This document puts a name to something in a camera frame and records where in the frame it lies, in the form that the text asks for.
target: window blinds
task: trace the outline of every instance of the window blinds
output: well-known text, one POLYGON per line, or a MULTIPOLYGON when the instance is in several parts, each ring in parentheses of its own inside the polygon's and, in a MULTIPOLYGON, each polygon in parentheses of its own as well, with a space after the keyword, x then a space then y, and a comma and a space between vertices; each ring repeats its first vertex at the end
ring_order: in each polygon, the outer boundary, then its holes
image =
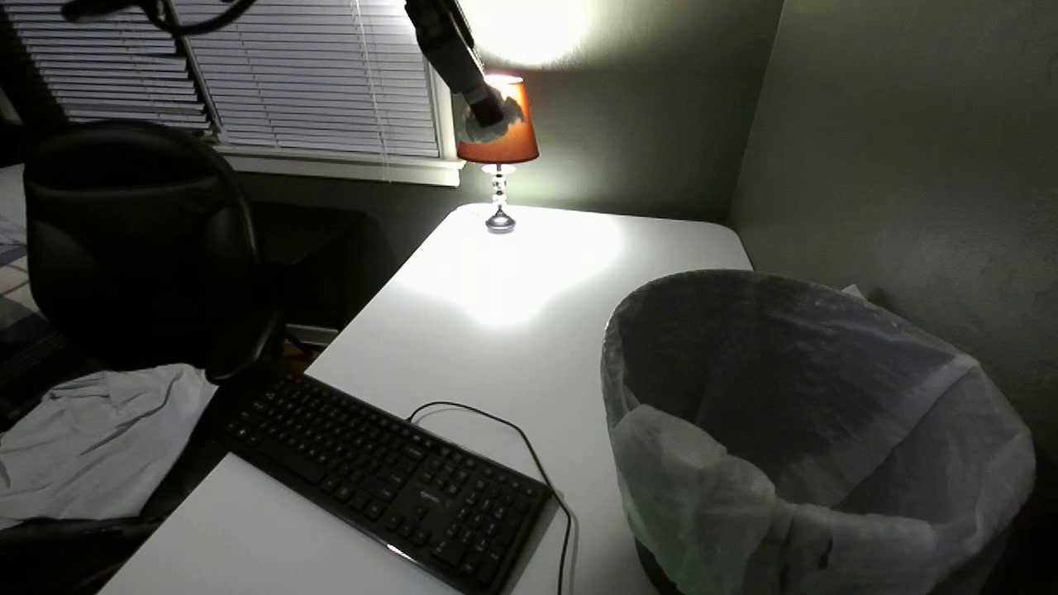
MULTIPOLYGON (((219 0, 172 0, 182 23, 219 0)), ((188 37, 228 150, 438 160, 432 90, 400 0, 258 0, 188 37)))
POLYGON ((66 23, 61 0, 0 0, 66 118, 151 118, 207 132, 176 41, 137 11, 109 19, 66 23))

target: window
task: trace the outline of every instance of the window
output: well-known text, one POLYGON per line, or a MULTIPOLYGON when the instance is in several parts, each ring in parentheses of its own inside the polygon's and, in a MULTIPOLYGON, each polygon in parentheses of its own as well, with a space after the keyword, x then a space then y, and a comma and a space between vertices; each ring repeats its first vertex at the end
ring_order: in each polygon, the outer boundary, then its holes
MULTIPOLYGON (((61 0, 0 0, 69 118, 156 118, 214 137, 249 171, 455 184, 448 101, 400 0, 258 0, 172 41, 137 11, 61 23, 61 0)), ((182 23, 225 11, 172 0, 182 23)))

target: wall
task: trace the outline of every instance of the wall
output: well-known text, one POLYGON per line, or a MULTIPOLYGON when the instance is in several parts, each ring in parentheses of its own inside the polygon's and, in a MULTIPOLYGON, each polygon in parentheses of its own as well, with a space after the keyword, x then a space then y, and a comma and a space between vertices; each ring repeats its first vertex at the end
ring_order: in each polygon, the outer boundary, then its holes
MULTIPOLYGON (((482 58, 527 77, 542 154, 508 179, 518 204, 724 219, 781 0, 464 0, 482 58)), ((459 190, 392 190, 249 174, 264 202, 379 216, 396 250, 459 202, 459 190)))
POLYGON ((7 93, 0 90, 0 122, 15 122, 18 117, 13 111, 7 93))
POLYGON ((22 227, 26 202, 22 202, 22 170, 0 164, 0 223, 22 227))
MULTIPOLYGON (((857 282, 975 354, 1054 465, 1054 0, 786 0, 735 226, 759 271, 857 282)), ((1054 536, 1050 468, 1033 505, 1054 536)))

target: keyboard cable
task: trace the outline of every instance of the keyboard cable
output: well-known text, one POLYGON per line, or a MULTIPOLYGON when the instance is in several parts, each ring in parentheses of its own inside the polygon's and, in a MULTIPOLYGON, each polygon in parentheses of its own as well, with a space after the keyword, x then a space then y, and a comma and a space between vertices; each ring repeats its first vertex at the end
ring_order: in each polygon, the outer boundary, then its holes
POLYGON ((539 461, 530 434, 527 434, 518 423, 513 423, 513 420, 502 420, 502 418, 495 418, 495 413, 489 413, 489 411, 479 411, 479 408, 470 408, 470 404, 455 404, 455 400, 428 400, 428 404, 421 404, 412 413, 405 413, 405 423, 415 425, 415 420, 421 420, 427 411, 444 411, 444 408, 487 418, 487 420, 502 423, 502 425, 508 425, 508 430, 514 430, 514 434, 522 435, 522 444, 527 444, 527 451, 530 451, 530 456, 533 456, 533 463, 536 463, 539 478, 555 491, 558 509, 562 509, 562 516, 566 516, 562 553, 558 553, 558 595, 566 595, 566 580, 568 580, 572 558, 576 558, 576 524, 577 524, 577 521, 576 521, 572 509, 566 505, 562 491, 555 490, 551 476, 545 474, 545 465, 542 465, 542 461, 539 461))

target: plastic bag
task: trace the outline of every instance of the plastic bag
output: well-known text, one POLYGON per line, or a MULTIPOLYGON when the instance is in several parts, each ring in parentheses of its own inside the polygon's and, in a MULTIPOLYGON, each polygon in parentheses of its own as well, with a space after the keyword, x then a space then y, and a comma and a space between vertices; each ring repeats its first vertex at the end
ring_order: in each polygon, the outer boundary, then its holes
POLYGON ((632 533, 683 595, 931 591, 1031 491, 986 369, 826 288, 654 282, 616 311, 600 382, 632 533))

